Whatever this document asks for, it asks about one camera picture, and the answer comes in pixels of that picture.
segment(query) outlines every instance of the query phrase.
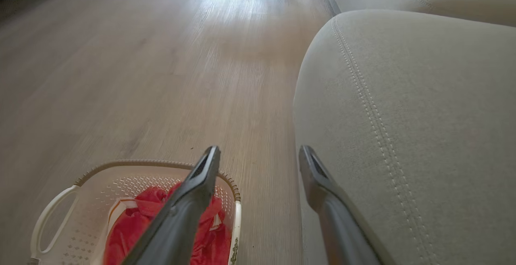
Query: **laundry basket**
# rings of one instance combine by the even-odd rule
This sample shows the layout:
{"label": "laundry basket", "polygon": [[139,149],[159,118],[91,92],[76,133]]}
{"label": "laundry basket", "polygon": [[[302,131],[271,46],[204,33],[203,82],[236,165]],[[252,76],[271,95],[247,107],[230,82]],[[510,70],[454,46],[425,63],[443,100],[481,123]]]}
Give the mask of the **laundry basket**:
{"label": "laundry basket", "polygon": [[[168,191],[186,178],[192,164],[123,160],[98,166],[69,188],[58,194],[43,210],[31,238],[31,264],[88,265],[98,243],[109,209],[120,197],[136,197],[149,186]],[[75,200],[47,248],[41,248],[41,236],[46,221],[68,195]],[[234,181],[219,173],[215,195],[222,200],[224,223],[231,231],[229,265],[236,263],[240,235],[240,193]]]}

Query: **couch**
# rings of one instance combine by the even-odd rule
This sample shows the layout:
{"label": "couch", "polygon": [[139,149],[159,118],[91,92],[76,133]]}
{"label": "couch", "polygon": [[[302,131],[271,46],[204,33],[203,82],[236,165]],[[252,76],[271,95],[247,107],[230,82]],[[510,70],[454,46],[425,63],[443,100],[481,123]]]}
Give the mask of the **couch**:
{"label": "couch", "polygon": [[[297,147],[396,263],[516,264],[516,2],[424,1],[334,0],[300,69]],[[324,264],[299,192],[304,264]]]}

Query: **floor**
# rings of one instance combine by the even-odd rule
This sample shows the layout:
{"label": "floor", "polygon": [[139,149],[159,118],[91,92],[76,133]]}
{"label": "floor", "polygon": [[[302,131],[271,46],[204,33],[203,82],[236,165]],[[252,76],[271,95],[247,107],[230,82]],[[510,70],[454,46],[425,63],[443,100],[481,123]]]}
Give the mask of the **floor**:
{"label": "floor", "polygon": [[327,0],[4,0],[1,264],[46,204],[114,159],[195,162],[242,194],[240,264],[299,264],[295,82]]}

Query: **floor plank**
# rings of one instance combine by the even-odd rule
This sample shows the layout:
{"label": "floor plank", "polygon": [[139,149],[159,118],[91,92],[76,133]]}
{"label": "floor plank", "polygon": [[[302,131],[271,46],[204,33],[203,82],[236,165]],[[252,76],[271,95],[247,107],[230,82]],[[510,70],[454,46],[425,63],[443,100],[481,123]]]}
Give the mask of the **floor plank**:
{"label": "floor plank", "polygon": [[92,166],[195,162],[212,144],[242,193],[239,263],[300,263],[292,101],[326,0],[4,0],[0,10],[0,263],[28,260],[39,213]]}

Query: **basket hole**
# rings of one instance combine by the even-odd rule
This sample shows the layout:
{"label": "basket hole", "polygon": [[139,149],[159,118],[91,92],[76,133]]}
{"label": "basket hole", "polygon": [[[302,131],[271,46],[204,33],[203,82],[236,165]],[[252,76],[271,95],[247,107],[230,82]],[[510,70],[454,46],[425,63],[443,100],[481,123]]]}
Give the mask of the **basket hole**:
{"label": "basket hole", "polygon": [[54,238],[59,230],[59,227],[63,223],[66,214],[70,210],[70,207],[75,200],[76,194],[72,193],[67,195],[60,204],[57,205],[55,210],[52,212],[41,233],[41,250],[45,250],[50,245],[50,242]]}

